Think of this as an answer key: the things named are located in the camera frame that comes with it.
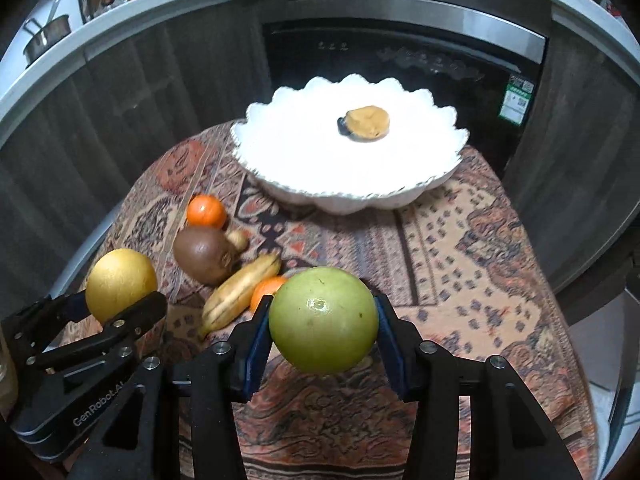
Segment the yellow round pear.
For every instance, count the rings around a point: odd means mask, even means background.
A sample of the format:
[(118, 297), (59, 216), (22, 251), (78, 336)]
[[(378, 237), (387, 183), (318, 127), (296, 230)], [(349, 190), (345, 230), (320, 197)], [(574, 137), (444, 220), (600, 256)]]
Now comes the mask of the yellow round pear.
[(93, 266), (86, 283), (86, 303), (89, 312), (105, 324), (156, 290), (157, 277), (150, 258), (119, 248)]

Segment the small yellow banana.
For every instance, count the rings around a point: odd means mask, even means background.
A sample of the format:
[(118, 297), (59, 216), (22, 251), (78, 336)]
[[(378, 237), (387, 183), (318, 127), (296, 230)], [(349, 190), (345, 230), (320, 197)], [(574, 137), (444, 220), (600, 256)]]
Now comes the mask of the small yellow banana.
[(280, 267), (280, 256), (272, 252), (257, 257), (225, 280), (204, 304), (198, 338), (204, 340), (210, 333), (222, 330), (238, 318), (250, 306), (250, 298), (257, 285), (276, 276)]

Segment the brown kiwi fruit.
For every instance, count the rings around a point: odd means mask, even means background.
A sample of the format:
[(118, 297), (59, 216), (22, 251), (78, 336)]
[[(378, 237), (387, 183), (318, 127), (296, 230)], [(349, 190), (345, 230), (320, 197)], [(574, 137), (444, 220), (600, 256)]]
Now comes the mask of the brown kiwi fruit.
[(217, 286), (233, 271), (239, 252), (226, 234), (210, 226), (185, 226), (172, 245), (179, 268), (192, 280)]

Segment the orange mandarin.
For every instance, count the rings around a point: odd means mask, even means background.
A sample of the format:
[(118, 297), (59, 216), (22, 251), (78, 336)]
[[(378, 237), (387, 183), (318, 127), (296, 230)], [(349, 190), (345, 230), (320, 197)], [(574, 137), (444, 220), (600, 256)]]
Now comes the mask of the orange mandarin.
[(211, 226), (222, 229), (227, 223), (224, 204), (213, 195), (195, 195), (186, 208), (186, 223), (190, 226)]
[(263, 296), (273, 296), (287, 280), (286, 276), (278, 275), (259, 282), (250, 298), (250, 312), (254, 313), (258, 309)]

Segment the green apple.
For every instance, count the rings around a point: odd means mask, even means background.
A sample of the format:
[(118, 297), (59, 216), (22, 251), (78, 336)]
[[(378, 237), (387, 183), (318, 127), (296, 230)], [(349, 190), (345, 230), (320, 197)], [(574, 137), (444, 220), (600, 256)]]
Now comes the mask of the green apple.
[(289, 278), (269, 307), (273, 343), (303, 373), (333, 375), (358, 365), (378, 336), (378, 309), (367, 285), (318, 266)]

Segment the small tan longan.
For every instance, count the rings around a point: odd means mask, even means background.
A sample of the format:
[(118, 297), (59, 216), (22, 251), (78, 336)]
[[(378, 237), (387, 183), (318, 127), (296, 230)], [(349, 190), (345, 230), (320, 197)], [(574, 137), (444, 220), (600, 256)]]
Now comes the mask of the small tan longan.
[(250, 246), (250, 239), (241, 230), (227, 232), (226, 239), (238, 254), (242, 254)]

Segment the yellow mango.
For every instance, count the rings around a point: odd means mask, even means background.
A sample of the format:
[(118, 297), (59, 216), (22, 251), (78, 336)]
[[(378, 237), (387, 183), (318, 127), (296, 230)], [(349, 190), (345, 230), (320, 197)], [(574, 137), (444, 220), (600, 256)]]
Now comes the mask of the yellow mango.
[(337, 119), (338, 132), (357, 141), (380, 140), (390, 131), (390, 115), (381, 107), (369, 105), (349, 110)]

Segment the patterned red tablecloth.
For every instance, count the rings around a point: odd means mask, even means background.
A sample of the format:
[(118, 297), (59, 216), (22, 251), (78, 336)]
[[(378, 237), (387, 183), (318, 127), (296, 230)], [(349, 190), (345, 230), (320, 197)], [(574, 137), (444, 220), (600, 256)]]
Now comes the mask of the patterned red tablecloth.
[(170, 362), (206, 346), (198, 330), (212, 292), (175, 262), (172, 245), (192, 192), (222, 199), (233, 229), (250, 239), (246, 260), (276, 254), (284, 275), (300, 274), (296, 304), (316, 288), (337, 296), (325, 326), (293, 327), (347, 370), (307, 374), (269, 357), (250, 403), (234, 409), (252, 479), (397, 479), (409, 452), (416, 407), (393, 393), (373, 344), (372, 295), (455, 356), (506, 358), (534, 394), (584, 479), (598, 462), (588, 387), (568, 329), (506, 192), (482, 154), (465, 148), (454, 175), (397, 210), (332, 216), (276, 203), (232, 156), (220, 125), (163, 154), (137, 180), (101, 245), (153, 263), (168, 317), (145, 339)]

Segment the white scalloped ceramic bowl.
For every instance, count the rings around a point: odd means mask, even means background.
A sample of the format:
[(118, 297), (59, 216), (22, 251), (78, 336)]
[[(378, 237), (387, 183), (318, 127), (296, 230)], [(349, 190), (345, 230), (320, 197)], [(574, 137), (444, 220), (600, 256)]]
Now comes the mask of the white scalloped ceramic bowl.
[[(367, 105), (387, 113), (386, 135), (345, 136), (340, 122)], [(461, 164), (470, 134), (457, 118), (454, 107), (435, 104), (430, 90), (408, 91), (395, 78), (314, 77), (304, 88), (280, 87), (270, 102), (250, 104), (231, 127), (233, 156), (282, 204), (340, 216), (397, 209), (442, 185)]]

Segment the steel saucepan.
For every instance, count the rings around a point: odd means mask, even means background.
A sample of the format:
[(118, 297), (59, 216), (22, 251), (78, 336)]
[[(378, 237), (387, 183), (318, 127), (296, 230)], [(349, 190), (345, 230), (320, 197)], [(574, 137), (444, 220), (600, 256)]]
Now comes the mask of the steel saucepan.
[(23, 25), (24, 31), (32, 36), (23, 49), (28, 66), (72, 32), (70, 17), (67, 14), (58, 14), (61, 1), (52, 0), (46, 24), (41, 25), (35, 18), (30, 18)]

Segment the green energy label sticker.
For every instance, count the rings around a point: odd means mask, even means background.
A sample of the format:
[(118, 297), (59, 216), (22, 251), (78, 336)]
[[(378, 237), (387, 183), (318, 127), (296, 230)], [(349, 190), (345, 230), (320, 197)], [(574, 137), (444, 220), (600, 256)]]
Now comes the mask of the green energy label sticker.
[(513, 125), (520, 126), (533, 99), (535, 85), (526, 78), (511, 75), (506, 84), (499, 116)]

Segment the black built-in dishwasher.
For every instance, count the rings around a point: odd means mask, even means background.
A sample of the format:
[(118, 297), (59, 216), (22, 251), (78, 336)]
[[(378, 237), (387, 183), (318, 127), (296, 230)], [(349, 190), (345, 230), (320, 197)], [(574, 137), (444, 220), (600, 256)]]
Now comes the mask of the black built-in dishwasher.
[[(314, 76), (395, 78), (456, 109), (457, 125), (496, 174), (520, 143), (547, 40), (479, 10), (435, 0), (290, 0), (259, 12), (274, 88), (302, 88)], [(499, 116), (511, 75), (535, 85), (524, 122)]]

